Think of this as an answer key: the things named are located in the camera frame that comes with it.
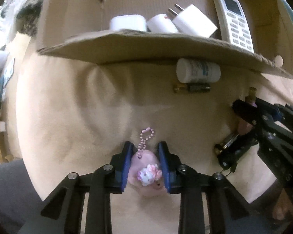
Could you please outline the person's right hand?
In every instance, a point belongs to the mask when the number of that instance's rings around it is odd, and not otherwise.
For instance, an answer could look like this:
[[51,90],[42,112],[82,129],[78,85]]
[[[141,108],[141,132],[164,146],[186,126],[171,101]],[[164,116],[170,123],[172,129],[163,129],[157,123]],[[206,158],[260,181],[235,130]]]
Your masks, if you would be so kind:
[[273,207],[272,218],[278,221],[282,221],[287,216],[293,217],[293,204],[286,191],[282,189],[280,196],[275,206]]

